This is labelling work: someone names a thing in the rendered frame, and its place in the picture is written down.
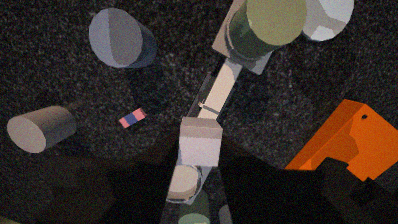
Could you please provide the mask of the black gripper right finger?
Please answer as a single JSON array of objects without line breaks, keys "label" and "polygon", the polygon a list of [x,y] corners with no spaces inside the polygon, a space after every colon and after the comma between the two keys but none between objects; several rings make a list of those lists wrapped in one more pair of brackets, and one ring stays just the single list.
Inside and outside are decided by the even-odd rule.
[{"label": "black gripper right finger", "polygon": [[337,170],[277,169],[222,134],[219,169],[232,224],[272,224],[285,199],[296,193],[345,193],[356,184]]}]

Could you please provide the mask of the pink eraser with blue sleeve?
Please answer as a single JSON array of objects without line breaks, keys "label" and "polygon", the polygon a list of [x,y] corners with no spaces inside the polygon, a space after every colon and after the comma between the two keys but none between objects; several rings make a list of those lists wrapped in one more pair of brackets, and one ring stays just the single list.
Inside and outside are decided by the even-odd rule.
[{"label": "pink eraser with blue sleeve", "polygon": [[142,120],[145,117],[146,117],[146,112],[141,107],[141,108],[139,108],[139,109],[127,114],[126,116],[124,116],[119,121],[124,126],[124,128],[126,128],[126,127],[128,127],[128,126],[130,126],[130,125]]}]

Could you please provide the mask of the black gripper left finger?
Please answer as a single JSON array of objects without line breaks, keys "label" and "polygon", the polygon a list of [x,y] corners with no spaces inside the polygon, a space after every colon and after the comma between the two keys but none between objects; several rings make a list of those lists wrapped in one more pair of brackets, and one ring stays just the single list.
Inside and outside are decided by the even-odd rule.
[{"label": "black gripper left finger", "polygon": [[180,130],[128,160],[51,156],[43,172],[58,194],[127,200],[134,224],[160,224],[178,159]]}]

